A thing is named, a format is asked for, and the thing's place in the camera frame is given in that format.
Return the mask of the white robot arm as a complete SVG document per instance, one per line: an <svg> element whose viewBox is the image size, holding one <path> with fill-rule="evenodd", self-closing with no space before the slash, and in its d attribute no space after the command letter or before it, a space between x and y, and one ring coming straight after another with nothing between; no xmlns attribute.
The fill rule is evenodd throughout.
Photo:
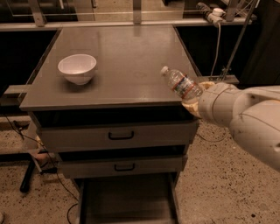
<svg viewBox="0 0 280 224"><path fill-rule="evenodd" d="M280 87L239 89L203 82L202 96L183 106L205 122L228 128L247 153L280 172Z"/></svg>

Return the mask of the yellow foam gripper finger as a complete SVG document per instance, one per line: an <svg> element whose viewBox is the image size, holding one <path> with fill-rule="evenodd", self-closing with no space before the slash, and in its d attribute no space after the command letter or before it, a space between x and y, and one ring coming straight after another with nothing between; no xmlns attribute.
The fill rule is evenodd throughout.
<svg viewBox="0 0 280 224"><path fill-rule="evenodd" d="M182 100L183 107L193 116L201 118L199 112L199 100L202 94L214 85L212 81L203 81L198 84L198 90L193 94L188 94L185 99Z"/></svg>

